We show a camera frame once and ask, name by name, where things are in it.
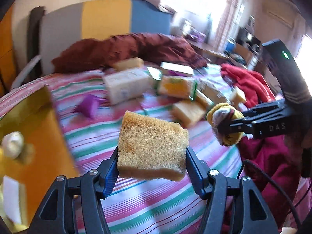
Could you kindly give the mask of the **maroon jacket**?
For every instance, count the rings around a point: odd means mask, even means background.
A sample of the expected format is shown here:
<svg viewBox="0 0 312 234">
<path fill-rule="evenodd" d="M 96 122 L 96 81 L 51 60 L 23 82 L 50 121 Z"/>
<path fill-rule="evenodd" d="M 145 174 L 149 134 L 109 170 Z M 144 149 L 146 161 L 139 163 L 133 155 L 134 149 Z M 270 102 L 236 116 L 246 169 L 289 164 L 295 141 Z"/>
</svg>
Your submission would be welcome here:
<svg viewBox="0 0 312 234">
<path fill-rule="evenodd" d="M 117 62 L 140 58 L 160 65 L 171 62 L 193 69 L 206 66 L 206 59 L 182 37 L 160 33 L 115 35 L 105 40 L 82 39 L 54 58 L 55 73 L 72 74 L 113 67 Z"/>
</svg>

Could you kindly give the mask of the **white foam block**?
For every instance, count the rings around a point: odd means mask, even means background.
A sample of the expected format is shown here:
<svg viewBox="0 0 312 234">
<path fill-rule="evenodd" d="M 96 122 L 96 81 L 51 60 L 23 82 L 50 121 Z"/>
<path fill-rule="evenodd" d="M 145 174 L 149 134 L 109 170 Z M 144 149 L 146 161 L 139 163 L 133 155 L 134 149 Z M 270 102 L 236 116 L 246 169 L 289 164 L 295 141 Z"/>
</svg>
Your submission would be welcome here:
<svg viewBox="0 0 312 234">
<path fill-rule="evenodd" d="M 14 224 L 27 225 L 25 186 L 5 175 L 3 177 L 3 206 L 6 216 Z"/>
</svg>

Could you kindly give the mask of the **cracker packet green yellow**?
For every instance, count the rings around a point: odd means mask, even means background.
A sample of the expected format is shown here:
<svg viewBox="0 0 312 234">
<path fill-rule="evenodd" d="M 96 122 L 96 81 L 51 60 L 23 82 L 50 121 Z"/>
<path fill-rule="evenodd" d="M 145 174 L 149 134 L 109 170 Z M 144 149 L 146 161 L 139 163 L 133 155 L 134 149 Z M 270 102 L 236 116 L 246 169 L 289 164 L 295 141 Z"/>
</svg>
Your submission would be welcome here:
<svg viewBox="0 0 312 234">
<path fill-rule="evenodd" d="M 196 89 L 197 81 L 194 78 L 165 75 L 158 84 L 157 92 L 159 95 L 194 101 Z"/>
</svg>

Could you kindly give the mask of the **maroon gold storage box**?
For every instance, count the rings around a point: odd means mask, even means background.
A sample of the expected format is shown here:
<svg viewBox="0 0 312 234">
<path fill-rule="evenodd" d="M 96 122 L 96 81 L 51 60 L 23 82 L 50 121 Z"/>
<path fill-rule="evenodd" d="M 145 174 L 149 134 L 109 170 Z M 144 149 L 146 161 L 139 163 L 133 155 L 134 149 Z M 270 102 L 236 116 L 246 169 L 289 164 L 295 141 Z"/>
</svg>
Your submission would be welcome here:
<svg viewBox="0 0 312 234">
<path fill-rule="evenodd" d="M 20 132 L 25 149 L 12 159 L 1 155 L 1 177 L 21 185 L 22 224 L 28 227 L 48 188 L 59 175 L 79 175 L 47 87 L 15 104 L 1 119 L 1 137 Z"/>
</svg>

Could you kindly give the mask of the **white cream sock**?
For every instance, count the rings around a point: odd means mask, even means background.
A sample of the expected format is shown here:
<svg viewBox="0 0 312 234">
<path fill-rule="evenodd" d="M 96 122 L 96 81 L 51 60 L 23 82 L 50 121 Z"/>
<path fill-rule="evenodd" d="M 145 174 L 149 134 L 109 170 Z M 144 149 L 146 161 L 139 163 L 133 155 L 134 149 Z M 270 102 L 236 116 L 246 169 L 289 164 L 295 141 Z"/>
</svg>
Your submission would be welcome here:
<svg viewBox="0 0 312 234">
<path fill-rule="evenodd" d="M 1 140 L 1 148 L 5 156 L 15 159 L 24 147 L 24 137 L 20 132 L 12 132 L 3 137 Z"/>
</svg>

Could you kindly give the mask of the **purple snack pouch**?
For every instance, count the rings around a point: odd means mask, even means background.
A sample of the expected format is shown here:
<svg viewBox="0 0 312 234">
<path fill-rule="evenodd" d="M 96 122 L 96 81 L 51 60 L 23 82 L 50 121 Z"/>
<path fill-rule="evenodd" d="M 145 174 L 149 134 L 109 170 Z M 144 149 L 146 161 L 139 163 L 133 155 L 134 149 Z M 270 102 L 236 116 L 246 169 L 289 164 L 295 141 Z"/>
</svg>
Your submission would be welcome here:
<svg viewBox="0 0 312 234">
<path fill-rule="evenodd" d="M 105 98 L 100 98 L 95 95 L 86 95 L 82 102 L 80 102 L 75 108 L 75 113 L 81 113 L 84 117 L 94 119 L 98 112 L 98 108 L 101 104 L 106 103 Z"/>
</svg>

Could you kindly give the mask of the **white medicine box printed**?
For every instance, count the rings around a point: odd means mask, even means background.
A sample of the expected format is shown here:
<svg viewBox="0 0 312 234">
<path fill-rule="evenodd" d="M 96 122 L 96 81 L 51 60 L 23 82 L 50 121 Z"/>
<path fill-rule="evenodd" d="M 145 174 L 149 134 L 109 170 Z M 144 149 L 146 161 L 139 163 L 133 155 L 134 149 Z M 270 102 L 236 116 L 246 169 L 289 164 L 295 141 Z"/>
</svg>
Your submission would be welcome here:
<svg viewBox="0 0 312 234">
<path fill-rule="evenodd" d="M 153 85 L 152 77 L 140 68 L 105 75 L 103 81 L 111 105 L 140 97 Z"/>
</svg>

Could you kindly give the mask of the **yellow patterned sock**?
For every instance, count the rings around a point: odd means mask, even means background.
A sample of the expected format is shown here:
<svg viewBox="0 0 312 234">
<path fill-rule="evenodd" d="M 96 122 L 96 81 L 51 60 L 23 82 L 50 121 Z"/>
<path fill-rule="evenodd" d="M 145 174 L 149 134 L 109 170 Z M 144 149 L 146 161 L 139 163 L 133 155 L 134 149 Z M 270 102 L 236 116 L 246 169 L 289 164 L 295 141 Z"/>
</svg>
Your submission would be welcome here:
<svg viewBox="0 0 312 234">
<path fill-rule="evenodd" d="M 224 135 L 218 132 L 217 126 L 219 124 L 228 124 L 231 122 L 226 120 L 229 109 L 235 108 L 229 103 L 220 103 L 215 105 L 206 115 L 206 120 L 212 127 L 213 133 L 221 146 L 233 146 L 237 144 L 244 135 L 244 133 Z"/>
</svg>

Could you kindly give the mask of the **grey yellow blue chair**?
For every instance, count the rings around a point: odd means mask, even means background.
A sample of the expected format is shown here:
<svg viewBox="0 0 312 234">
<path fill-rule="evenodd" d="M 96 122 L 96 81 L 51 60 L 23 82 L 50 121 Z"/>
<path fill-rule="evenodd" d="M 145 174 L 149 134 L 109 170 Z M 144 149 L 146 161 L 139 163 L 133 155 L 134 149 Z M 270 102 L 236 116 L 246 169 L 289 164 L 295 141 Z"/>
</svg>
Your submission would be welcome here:
<svg viewBox="0 0 312 234">
<path fill-rule="evenodd" d="M 47 13 L 32 9 L 28 17 L 27 65 L 11 88 L 54 72 L 52 60 L 81 39 L 104 40 L 128 33 L 170 33 L 172 14 L 143 0 L 95 0 Z"/>
</svg>

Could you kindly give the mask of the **small green white box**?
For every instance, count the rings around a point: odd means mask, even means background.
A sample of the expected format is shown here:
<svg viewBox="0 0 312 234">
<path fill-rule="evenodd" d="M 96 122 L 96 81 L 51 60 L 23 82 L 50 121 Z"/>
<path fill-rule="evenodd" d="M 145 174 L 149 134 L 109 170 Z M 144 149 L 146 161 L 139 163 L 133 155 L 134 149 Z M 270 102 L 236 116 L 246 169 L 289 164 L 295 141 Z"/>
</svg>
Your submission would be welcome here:
<svg viewBox="0 0 312 234">
<path fill-rule="evenodd" d="M 157 89 L 162 79 L 162 72 L 159 69 L 153 68 L 151 66 L 148 66 L 147 70 L 148 70 L 149 76 L 151 77 L 151 83 L 152 83 L 153 88 Z"/>
</svg>

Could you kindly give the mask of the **red fleece garment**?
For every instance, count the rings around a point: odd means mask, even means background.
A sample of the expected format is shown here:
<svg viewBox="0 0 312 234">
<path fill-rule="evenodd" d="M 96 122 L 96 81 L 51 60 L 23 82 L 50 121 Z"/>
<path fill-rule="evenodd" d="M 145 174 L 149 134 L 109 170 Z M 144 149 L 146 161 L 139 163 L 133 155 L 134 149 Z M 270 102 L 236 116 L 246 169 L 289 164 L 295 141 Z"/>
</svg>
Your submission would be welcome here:
<svg viewBox="0 0 312 234">
<path fill-rule="evenodd" d="M 223 63 L 221 64 L 221 76 L 230 78 L 234 82 L 234 86 L 244 92 L 247 108 L 276 100 L 264 77 L 256 71 Z"/>
</svg>

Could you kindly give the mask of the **striped pink green tablecloth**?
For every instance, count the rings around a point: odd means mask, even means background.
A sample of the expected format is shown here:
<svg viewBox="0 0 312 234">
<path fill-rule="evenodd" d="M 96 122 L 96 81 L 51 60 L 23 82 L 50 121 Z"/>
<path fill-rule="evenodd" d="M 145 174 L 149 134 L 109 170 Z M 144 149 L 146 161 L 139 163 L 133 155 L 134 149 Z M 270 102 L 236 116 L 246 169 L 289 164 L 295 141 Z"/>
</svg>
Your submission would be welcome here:
<svg viewBox="0 0 312 234">
<path fill-rule="evenodd" d="M 107 98 L 105 71 L 51 74 L 1 98 L 1 136 L 20 132 L 22 160 L 1 155 L 1 177 L 24 185 L 23 216 L 31 221 L 58 175 L 88 174 L 118 151 L 121 174 L 102 200 L 111 233 L 196 233 L 206 202 L 185 169 L 186 147 L 212 169 L 236 177 L 236 146 L 221 146 L 207 121 L 185 127 L 172 115 L 175 98 L 149 88 L 117 105 L 101 104 L 94 118 L 75 112 L 87 95 Z"/>
</svg>

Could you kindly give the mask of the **white carton box large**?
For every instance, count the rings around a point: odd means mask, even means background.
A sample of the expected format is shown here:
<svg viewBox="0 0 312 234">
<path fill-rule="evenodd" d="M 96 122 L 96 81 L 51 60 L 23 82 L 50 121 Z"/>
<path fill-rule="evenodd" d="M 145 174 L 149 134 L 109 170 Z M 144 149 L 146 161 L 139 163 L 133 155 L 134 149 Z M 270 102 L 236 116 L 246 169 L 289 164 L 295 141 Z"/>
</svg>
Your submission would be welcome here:
<svg viewBox="0 0 312 234">
<path fill-rule="evenodd" d="M 193 77 L 194 70 L 190 66 L 179 65 L 175 63 L 162 62 L 160 70 L 163 75 L 181 76 L 181 77 Z"/>
</svg>

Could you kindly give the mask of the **wooden desk with clutter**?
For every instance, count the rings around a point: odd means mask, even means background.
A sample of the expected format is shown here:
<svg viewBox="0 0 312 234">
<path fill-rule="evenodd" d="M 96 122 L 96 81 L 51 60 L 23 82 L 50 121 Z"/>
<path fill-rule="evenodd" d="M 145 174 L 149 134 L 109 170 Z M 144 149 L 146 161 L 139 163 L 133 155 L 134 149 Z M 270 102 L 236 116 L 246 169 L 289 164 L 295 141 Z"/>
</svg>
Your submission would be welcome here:
<svg viewBox="0 0 312 234">
<path fill-rule="evenodd" d="M 171 22 L 171 34 L 186 39 L 192 48 L 203 56 L 208 50 L 223 53 L 227 40 L 221 40 L 213 31 L 211 14 L 202 16 L 190 11 L 175 13 Z"/>
</svg>

